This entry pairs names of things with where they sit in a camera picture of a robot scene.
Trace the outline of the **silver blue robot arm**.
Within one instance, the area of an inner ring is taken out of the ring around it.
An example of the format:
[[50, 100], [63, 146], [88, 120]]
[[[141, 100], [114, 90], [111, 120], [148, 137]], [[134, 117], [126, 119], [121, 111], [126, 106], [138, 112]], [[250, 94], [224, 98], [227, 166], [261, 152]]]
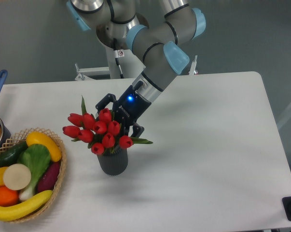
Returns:
[[69, 0], [66, 5], [83, 30], [104, 26], [113, 49], [123, 41], [143, 63], [144, 70], [121, 97], [107, 94], [96, 105], [101, 112], [112, 103], [121, 133], [140, 137], [144, 128], [137, 119], [189, 64], [180, 45], [205, 31], [204, 14], [186, 0], [162, 0], [164, 23], [150, 29], [138, 19], [133, 0]]

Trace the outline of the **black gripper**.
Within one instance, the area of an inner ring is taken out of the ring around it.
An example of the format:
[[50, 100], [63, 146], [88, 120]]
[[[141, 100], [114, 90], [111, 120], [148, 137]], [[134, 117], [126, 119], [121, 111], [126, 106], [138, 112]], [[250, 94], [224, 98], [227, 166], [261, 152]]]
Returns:
[[96, 115], [104, 109], [110, 102], [113, 103], [112, 110], [114, 119], [125, 125], [124, 135], [139, 138], [144, 132], [144, 127], [139, 125], [137, 119], [150, 107], [151, 102], [144, 99], [137, 93], [132, 85], [116, 100], [114, 94], [108, 93], [96, 105]]

